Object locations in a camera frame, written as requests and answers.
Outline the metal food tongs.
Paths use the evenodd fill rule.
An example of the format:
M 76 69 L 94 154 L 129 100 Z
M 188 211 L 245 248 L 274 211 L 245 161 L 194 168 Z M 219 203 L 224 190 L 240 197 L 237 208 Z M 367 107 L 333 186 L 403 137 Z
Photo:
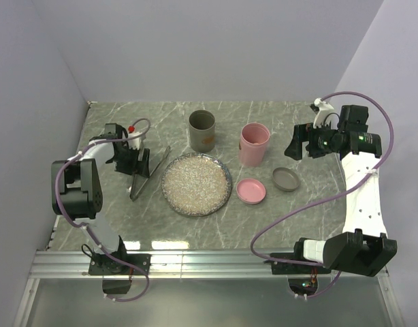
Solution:
M 159 163 L 149 172 L 149 177 L 145 179 L 145 181 L 141 184 L 139 189 L 137 188 L 137 175 L 136 174 L 132 175 L 131 186 L 129 188 L 129 198 L 132 202 L 135 202 L 137 198 L 141 195 L 141 193 L 147 186 L 147 183 L 152 179 L 155 172 L 164 164 L 170 152 L 171 152 L 171 146 L 167 146 L 164 150 L 164 153 Z

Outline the pink cup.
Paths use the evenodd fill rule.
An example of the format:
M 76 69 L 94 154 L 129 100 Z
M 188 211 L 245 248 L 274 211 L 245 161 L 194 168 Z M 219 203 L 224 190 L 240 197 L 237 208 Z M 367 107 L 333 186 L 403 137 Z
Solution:
M 270 141 L 270 131 L 261 123 L 249 123 L 242 128 L 239 141 L 239 161 L 246 167 L 259 166 Z

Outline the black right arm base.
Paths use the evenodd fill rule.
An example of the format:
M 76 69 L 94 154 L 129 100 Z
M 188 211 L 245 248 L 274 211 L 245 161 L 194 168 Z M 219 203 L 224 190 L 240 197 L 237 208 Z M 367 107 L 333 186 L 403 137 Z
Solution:
M 328 275 L 331 273 L 331 270 L 321 266 L 274 262 L 272 260 L 267 260 L 266 263 L 270 263 L 273 275 L 311 275 L 312 273 Z

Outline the pink round lid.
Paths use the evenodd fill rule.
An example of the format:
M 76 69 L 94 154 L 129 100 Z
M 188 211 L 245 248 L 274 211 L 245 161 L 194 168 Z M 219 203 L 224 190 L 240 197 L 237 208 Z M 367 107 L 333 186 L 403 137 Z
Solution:
M 266 188 L 257 179 L 245 178 L 236 185 L 236 193 L 241 201 L 254 205 L 265 198 Z

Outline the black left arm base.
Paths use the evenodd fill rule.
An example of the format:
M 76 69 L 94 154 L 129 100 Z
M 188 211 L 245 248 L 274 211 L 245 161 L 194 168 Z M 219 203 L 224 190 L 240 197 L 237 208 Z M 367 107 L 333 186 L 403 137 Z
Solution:
M 127 254 L 124 261 L 137 266 L 145 273 L 150 269 L 151 255 L 147 253 Z M 91 259 L 88 274 L 93 276 L 111 276 L 111 275 L 129 275 L 131 268 L 127 265 L 120 264 L 106 255 L 96 253 Z

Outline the grey round lid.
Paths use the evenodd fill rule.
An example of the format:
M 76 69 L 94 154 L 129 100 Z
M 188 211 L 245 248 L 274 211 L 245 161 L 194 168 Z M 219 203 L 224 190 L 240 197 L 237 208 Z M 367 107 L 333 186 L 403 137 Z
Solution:
M 292 192 L 300 186 L 298 175 L 288 168 L 275 168 L 272 172 L 272 181 L 281 191 Z

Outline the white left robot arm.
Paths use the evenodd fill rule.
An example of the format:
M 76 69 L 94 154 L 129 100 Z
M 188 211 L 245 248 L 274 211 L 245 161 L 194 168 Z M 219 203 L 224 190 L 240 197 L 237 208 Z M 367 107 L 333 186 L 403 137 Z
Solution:
M 91 138 L 76 155 L 54 161 L 51 166 L 53 211 L 87 234 L 94 244 L 91 259 L 105 264 L 114 274 L 125 272 L 130 263 L 122 238 L 101 213 L 98 168 L 114 164 L 120 174 L 149 178 L 150 150 L 142 145 L 149 129 L 147 118 L 137 119 L 128 128 L 108 123 L 103 133 Z

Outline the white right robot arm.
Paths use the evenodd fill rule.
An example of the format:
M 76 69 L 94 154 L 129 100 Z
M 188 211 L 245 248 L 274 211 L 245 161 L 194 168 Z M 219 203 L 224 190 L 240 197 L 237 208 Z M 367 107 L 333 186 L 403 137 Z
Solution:
M 309 271 L 315 263 L 330 270 L 375 276 L 397 252 L 388 238 L 381 214 L 379 169 L 381 137 L 368 132 L 368 108 L 345 105 L 332 128 L 328 119 L 334 108 L 320 99 L 311 106 L 313 122 L 295 125 L 285 155 L 300 160 L 307 151 L 312 158 L 335 153 L 342 164 L 346 217 L 342 233 L 327 240 L 301 238 L 294 246 L 291 263 L 297 271 Z

